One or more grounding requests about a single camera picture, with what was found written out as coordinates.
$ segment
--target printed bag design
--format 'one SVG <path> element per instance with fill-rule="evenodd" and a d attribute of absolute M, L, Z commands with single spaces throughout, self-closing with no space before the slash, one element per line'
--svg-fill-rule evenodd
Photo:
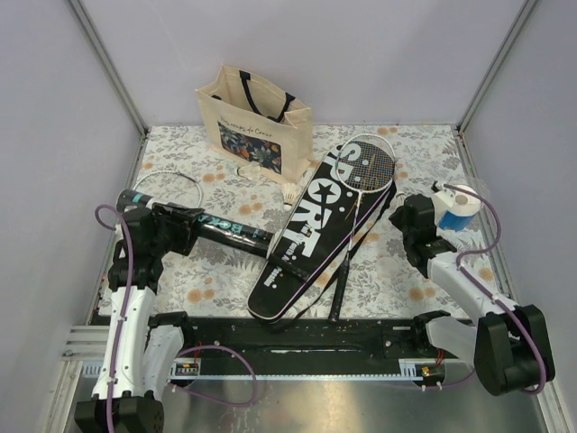
<path fill-rule="evenodd" d="M 280 145 L 256 137 L 237 133 L 218 122 L 223 149 L 247 161 L 257 161 L 263 168 L 282 172 Z"/>

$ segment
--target black strap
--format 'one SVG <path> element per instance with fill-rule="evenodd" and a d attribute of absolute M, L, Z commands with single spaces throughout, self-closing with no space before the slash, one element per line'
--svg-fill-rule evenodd
<path fill-rule="evenodd" d="M 392 201 L 392 199 L 395 197 L 395 195 L 397 194 L 397 185 L 395 184 L 395 182 L 393 181 L 390 185 L 390 189 L 389 189 L 389 194 L 388 196 L 385 198 L 385 202 L 382 205 L 382 207 L 380 208 L 380 212 L 379 215 L 377 216 L 377 219 L 375 219 L 374 224 L 367 230 L 367 232 L 361 237 L 361 239 L 359 239 L 359 242 L 357 242 L 355 244 L 355 246 L 352 248 L 351 253 L 350 253 L 350 258 L 351 260 L 353 259 L 354 255 L 357 254 L 357 251 L 359 251 L 359 248 L 362 245 L 362 242 L 364 241 L 364 239 L 367 237 L 367 235 L 369 234 L 369 232 L 372 230 L 373 227 L 375 227 L 377 225 L 377 223 L 380 221 L 380 219 L 382 218 L 382 216 L 385 214 L 385 210 L 387 210 L 390 207 L 390 202 Z M 336 279 L 339 276 L 339 271 L 341 270 L 341 265 L 339 265 L 338 268 L 336 268 L 336 270 L 333 272 L 333 275 L 331 275 L 330 280 L 328 281 L 328 283 L 325 285 L 325 287 L 321 290 L 320 294 L 316 297 L 316 299 L 305 309 L 300 310 L 297 315 L 295 317 L 293 317 L 288 323 L 283 323 L 282 325 L 277 325 L 276 323 L 271 324 L 269 326 L 269 328 L 272 330 L 272 332 L 282 332 L 285 329 L 288 329 L 290 327 L 292 327 L 293 325 L 295 325 L 295 322 L 297 322 L 297 320 L 299 320 L 300 318 L 303 317 L 303 315 L 309 311 L 313 306 L 315 306 L 315 304 L 323 297 L 323 295 L 326 293 L 327 290 L 330 289 L 330 287 L 333 285 L 333 283 L 336 281 Z"/>
<path fill-rule="evenodd" d="M 239 75 L 241 76 L 241 81 L 243 82 L 243 88 L 244 88 L 244 94 L 246 95 L 246 100 L 249 101 L 249 105 L 251 106 L 252 111 L 257 115 L 262 115 L 259 109 L 257 108 L 256 104 L 254 104 L 254 100 L 252 99 L 251 95 L 251 90 L 249 89 L 249 81 L 251 80 L 251 74 L 243 70 L 239 70 Z M 269 115 L 267 118 L 279 124 L 280 122 L 282 122 L 285 113 L 289 109 L 290 103 L 294 100 L 295 97 L 285 92 L 285 105 L 282 107 L 282 111 L 280 112 L 279 117 L 273 117 L 272 115 Z"/>

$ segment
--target floral tablecloth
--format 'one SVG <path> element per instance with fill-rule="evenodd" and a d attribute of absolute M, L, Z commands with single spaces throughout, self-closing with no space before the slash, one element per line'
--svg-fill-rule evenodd
<path fill-rule="evenodd" d="M 314 131 L 316 159 L 300 185 L 307 184 L 314 167 L 330 148 L 360 133 L 382 134 L 395 148 L 399 193 L 430 195 L 434 180 L 463 179 L 463 167 L 448 125 L 320 125 Z M 138 178 L 155 170 L 181 170 L 200 182 L 204 191 L 202 207 L 209 213 L 271 232 L 281 229 L 289 212 L 283 210 L 279 185 L 263 176 L 251 182 L 239 177 L 236 169 L 236 163 L 206 148 L 204 127 L 161 126 L 151 130 Z M 197 189 L 189 180 L 170 174 L 152 176 L 138 190 L 184 206 L 194 207 L 198 201 Z M 396 205 L 395 199 L 353 259 L 342 317 L 412 318 L 434 309 L 465 317 L 444 290 L 408 264 L 401 234 L 388 220 Z M 480 247 L 482 235 L 475 223 L 460 233 L 445 232 L 443 236 L 460 250 Z M 320 275 L 287 317 L 316 298 L 340 260 L 337 257 Z M 246 300 L 264 265 L 263 259 L 199 239 L 189 257 L 169 253 L 163 263 L 165 270 L 160 278 L 155 312 L 184 309 L 190 316 L 250 316 Z M 489 259 L 475 256 L 469 264 L 495 290 Z M 332 290 L 306 317 L 326 318 L 331 302 Z M 110 290 L 105 285 L 101 289 L 99 311 L 101 315 L 110 315 Z"/>

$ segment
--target beige tote bag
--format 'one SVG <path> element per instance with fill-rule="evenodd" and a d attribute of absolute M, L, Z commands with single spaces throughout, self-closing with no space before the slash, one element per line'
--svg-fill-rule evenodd
<path fill-rule="evenodd" d="M 210 147 L 240 164 L 257 161 L 278 183 L 297 183 L 313 159 L 312 109 L 268 80 L 222 66 L 197 90 Z"/>

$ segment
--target shuttlecock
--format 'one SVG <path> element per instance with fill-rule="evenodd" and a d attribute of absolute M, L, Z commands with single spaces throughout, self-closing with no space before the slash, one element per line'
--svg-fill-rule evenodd
<path fill-rule="evenodd" d="M 405 203 L 405 193 L 404 192 L 399 192 L 397 194 L 397 206 L 403 206 L 403 203 Z"/>
<path fill-rule="evenodd" d="M 282 184 L 282 199 L 285 210 L 290 210 L 295 201 L 297 201 L 298 196 L 300 196 L 301 191 L 302 188 L 294 183 Z"/>
<path fill-rule="evenodd" d="M 256 182 L 261 175 L 261 166 L 256 161 L 249 162 L 248 164 L 236 169 L 236 174 Z"/>

